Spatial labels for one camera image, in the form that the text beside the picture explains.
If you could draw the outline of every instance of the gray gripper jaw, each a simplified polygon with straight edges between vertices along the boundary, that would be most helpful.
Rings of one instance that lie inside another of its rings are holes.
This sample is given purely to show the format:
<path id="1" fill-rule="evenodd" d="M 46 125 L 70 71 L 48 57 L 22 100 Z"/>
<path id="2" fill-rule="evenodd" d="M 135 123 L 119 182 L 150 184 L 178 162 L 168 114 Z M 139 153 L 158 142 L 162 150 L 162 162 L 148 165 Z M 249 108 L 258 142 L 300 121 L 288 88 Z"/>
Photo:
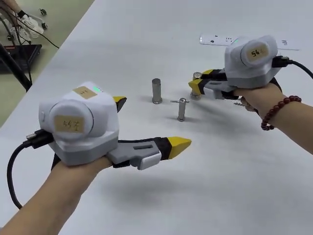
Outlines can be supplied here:
<path id="1" fill-rule="evenodd" d="M 118 143 L 117 148 L 106 154 L 114 164 L 129 161 L 138 170 L 157 165 L 162 154 L 154 141 Z"/>

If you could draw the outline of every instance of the red beaded bracelet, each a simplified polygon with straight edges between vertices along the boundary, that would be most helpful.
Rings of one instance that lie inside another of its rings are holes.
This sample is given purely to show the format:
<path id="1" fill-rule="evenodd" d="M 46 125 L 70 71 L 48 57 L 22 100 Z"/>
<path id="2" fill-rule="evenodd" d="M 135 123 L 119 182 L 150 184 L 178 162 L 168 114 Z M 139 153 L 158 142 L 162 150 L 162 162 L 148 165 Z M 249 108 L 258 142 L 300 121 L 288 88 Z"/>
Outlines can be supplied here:
<path id="1" fill-rule="evenodd" d="M 278 113 L 278 111 L 281 110 L 286 104 L 289 104 L 290 102 L 293 102 L 293 101 L 301 102 L 302 99 L 296 95 L 291 95 L 289 97 L 284 98 L 283 101 L 279 101 L 278 104 L 275 105 L 262 120 L 262 123 L 261 123 L 262 130 L 264 131 L 273 130 L 275 127 L 273 125 L 268 124 L 269 120 L 273 116 L 275 116 Z"/>

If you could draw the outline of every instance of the beige paper label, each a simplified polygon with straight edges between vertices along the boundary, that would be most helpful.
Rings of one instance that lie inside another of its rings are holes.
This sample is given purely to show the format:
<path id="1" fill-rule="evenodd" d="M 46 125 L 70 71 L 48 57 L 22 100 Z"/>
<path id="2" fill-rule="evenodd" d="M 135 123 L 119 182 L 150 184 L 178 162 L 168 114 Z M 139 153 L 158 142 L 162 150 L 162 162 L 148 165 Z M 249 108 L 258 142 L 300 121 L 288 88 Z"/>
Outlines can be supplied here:
<path id="1" fill-rule="evenodd" d="M 250 62 L 262 59 L 263 57 L 268 56 L 268 47 L 265 44 L 262 44 L 252 50 L 249 50 L 246 55 Z"/>
<path id="2" fill-rule="evenodd" d="M 73 90 L 77 94 L 79 94 L 84 99 L 89 99 L 97 95 L 97 93 L 93 92 L 87 87 L 78 87 Z"/>
<path id="3" fill-rule="evenodd" d="M 54 127 L 58 132 L 83 133 L 85 120 L 83 117 L 57 115 L 54 117 Z"/>

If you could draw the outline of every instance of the metal peg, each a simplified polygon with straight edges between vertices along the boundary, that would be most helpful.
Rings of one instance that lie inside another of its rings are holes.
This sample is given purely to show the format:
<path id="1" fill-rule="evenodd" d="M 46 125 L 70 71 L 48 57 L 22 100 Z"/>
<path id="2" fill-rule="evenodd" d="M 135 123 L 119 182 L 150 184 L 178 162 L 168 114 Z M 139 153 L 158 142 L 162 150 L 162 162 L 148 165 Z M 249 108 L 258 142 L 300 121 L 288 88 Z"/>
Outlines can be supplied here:
<path id="1" fill-rule="evenodd" d="M 161 97 L 161 80 L 158 78 L 152 79 L 152 102 L 154 104 L 162 103 Z"/>
<path id="2" fill-rule="evenodd" d="M 180 98 L 179 100 L 171 100 L 171 103 L 179 103 L 179 109 L 178 109 L 178 121 L 185 121 L 185 110 L 186 110 L 186 103 L 189 103 L 189 100 L 186 100 L 185 98 Z"/>
<path id="3" fill-rule="evenodd" d="M 197 80 L 197 79 L 201 79 L 202 77 L 202 73 L 201 72 L 194 72 L 192 80 Z M 194 100 L 199 100 L 201 99 L 201 95 L 200 94 L 196 94 L 194 91 L 191 91 L 190 93 L 190 97 Z"/>

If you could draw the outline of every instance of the white tabletop surface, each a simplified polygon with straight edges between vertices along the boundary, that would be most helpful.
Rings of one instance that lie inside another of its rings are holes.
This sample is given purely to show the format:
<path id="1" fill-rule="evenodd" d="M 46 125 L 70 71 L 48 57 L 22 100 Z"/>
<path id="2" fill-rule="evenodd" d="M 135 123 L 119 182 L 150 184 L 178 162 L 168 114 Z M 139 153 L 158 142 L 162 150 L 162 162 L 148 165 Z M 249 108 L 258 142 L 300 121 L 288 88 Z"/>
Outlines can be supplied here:
<path id="1" fill-rule="evenodd" d="M 313 231 L 313 158 L 230 101 L 192 101 L 185 122 L 172 99 L 189 98 L 195 71 L 222 68 L 224 47 L 199 45 L 201 33 L 297 39 L 313 36 L 312 3 L 286 0 L 95 0 L 0 129 L 0 225 L 16 212 L 5 171 L 14 148 L 39 128 L 38 106 L 84 81 L 128 98 L 120 138 L 181 136 L 179 157 L 139 172 L 103 171 L 61 235 L 308 235 Z M 283 55 L 313 69 L 310 45 Z M 163 103 L 151 103 L 160 78 Z M 287 95 L 313 105 L 313 81 L 295 67 L 277 79 Z M 48 147 L 17 158 L 14 182 L 25 203 L 49 173 Z"/>

